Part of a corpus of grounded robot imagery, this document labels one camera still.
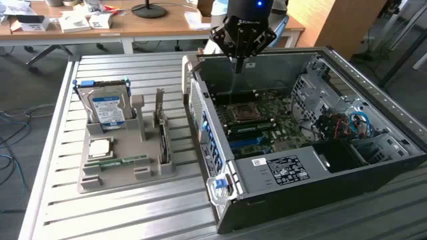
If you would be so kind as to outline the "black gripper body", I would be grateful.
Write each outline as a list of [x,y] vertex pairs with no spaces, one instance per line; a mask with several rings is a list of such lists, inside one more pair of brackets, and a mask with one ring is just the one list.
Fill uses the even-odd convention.
[[230,34],[237,35],[237,50],[242,32],[250,29],[265,30],[269,27],[270,0],[230,0],[226,5],[226,14],[222,25]]

